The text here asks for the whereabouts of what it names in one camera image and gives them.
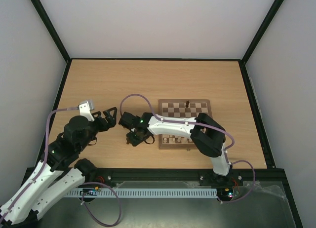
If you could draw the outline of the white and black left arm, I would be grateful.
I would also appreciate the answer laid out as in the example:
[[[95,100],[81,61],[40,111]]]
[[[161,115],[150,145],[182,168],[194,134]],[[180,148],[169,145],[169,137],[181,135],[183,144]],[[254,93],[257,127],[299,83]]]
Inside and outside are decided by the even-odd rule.
[[[0,222],[18,227],[40,220],[43,215],[72,189],[91,182],[96,166],[79,154],[117,122],[117,108],[92,113],[89,103],[76,107],[72,117],[56,140],[46,143],[34,171],[16,194],[0,207]]]

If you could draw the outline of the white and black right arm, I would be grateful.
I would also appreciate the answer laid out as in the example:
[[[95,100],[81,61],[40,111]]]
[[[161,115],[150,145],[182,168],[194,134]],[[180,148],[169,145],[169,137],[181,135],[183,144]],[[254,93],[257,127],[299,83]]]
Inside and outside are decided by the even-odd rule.
[[[211,159],[218,183],[224,185],[233,178],[227,149],[234,145],[235,140],[205,113],[200,113],[196,117],[175,118],[155,113],[135,116],[124,112],[119,125],[129,130],[126,140],[134,147],[155,135],[172,135],[190,139],[200,153]]]

